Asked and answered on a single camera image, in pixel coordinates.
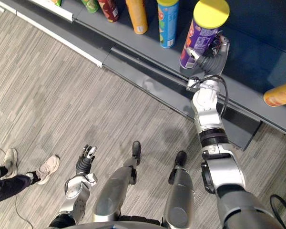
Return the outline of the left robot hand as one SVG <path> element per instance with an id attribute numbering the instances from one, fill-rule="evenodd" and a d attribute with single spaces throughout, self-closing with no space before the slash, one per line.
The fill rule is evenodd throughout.
<path id="1" fill-rule="evenodd" d="M 82 149 L 82 154 L 76 163 L 75 172 L 79 174 L 89 174 L 92 167 L 92 162 L 95 159 L 96 146 L 85 145 Z"/>

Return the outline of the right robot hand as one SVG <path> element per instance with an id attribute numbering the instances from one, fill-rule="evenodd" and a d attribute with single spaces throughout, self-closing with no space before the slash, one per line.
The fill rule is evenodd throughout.
<path id="1" fill-rule="evenodd" d="M 223 35 L 223 31 L 219 31 L 215 36 L 215 44 L 217 44 L 217 52 L 213 56 L 205 56 L 199 54 L 192 47 L 186 48 L 186 53 L 194 59 L 196 63 L 205 73 L 205 75 L 221 75 L 225 67 L 230 41 Z"/>

